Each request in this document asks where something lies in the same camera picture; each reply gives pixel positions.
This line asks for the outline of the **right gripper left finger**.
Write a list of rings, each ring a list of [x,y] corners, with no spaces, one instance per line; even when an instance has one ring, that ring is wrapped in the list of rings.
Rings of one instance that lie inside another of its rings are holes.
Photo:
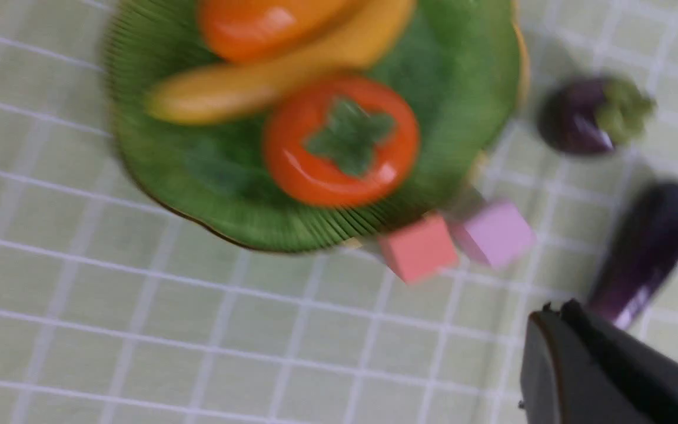
[[[584,317],[582,306],[533,312],[527,323],[520,372],[529,423],[652,423],[617,387],[569,320]]]

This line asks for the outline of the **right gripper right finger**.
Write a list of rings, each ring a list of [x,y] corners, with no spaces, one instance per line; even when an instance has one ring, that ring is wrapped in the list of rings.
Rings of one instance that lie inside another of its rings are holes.
[[[577,300],[563,304],[560,317],[635,410],[654,423],[678,423],[678,393],[595,328]]]

